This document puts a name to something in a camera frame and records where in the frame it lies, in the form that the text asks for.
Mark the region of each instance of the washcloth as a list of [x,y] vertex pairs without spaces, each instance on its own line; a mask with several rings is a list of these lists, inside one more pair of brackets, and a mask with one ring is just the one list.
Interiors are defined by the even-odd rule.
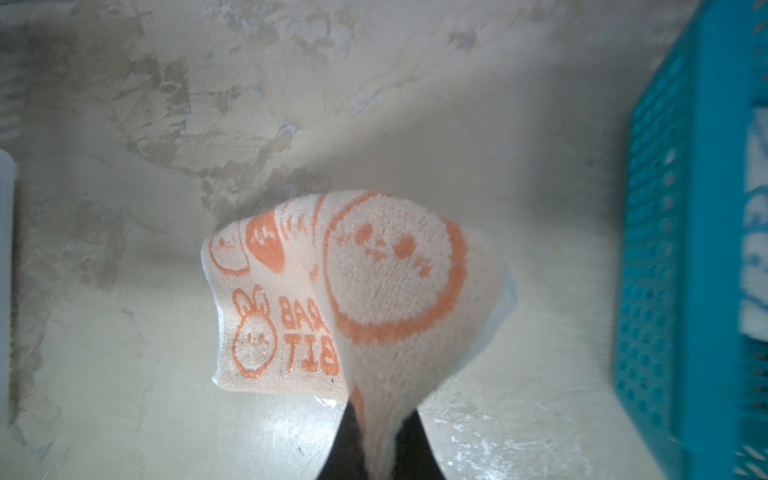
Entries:
[[768,342],[768,108],[753,110],[745,171],[740,331]]
[[349,399],[371,479],[402,422],[482,350],[515,304],[480,232],[365,191],[297,198],[201,251],[222,388]]

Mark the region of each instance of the orange lettering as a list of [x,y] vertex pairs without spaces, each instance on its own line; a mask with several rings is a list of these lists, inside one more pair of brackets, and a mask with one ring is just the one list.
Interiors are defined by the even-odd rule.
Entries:
[[331,337],[321,336],[320,345],[323,347],[320,351],[320,367],[326,375],[339,375],[339,357],[336,356]]
[[308,372],[314,372],[317,370],[317,362],[315,362],[315,353],[312,351],[312,344],[315,343],[314,335],[305,335],[304,340],[310,348],[310,357],[301,361],[301,366]]
[[290,373],[290,367],[293,365],[293,356],[296,354],[296,344],[301,343],[301,335],[298,333],[286,333],[284,338],[286,343],[290,345],[290,355],[288,355],[288,369],[286,370],[288,373]]
[[277,302],[280,304],[280,319],[288,330],[301,330],[301,325],[293,319],[293,311],[290,309],[290,300],[281,296]]
[[315,323],[315,330],[319,332],[320,329],[324,329],[326,332],[331,333],[323,322],[323,318],[320,316],[320,310],[317,308],[315,300],[312,300],[311,298],[306,299],[306,309],[310,312],[312,321]]
[[299,300],[293,301],[293,310],[295,312],[294,318],[296,319],[296,326],[301,329],[301,322],[303,320],[307,325],[310,326],[310,332],[314,332],[315,329],[312,327],[310,318],[306,315],[306,313],[304,313],[304,308],[301,306],[301,303],[299,303]]

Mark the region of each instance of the orange eye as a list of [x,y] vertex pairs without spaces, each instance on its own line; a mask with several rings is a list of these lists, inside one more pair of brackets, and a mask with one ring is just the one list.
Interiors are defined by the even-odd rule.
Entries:
[[363,245],[364,243],[368,243],[368,240],[371,240],[371,236],[373,235],[373,226],[371,226],[370,223],[365,222],[363,225],[360,225],[357,229],[357,233],[355,234],[355,243],[358,245]]
[[395,245],[395,255],[400,259],[408,258],[416,250],[416,241],[410,235],[403,235]]

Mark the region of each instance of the teal plastic basket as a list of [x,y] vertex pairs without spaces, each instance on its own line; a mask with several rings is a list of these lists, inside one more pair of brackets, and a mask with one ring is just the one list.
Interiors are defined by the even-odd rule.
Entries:
[[713,0],[631,118],[614,385],[674,480],[768,478],[768,343],[739,334],[747,128],[762,106],[768,0]]

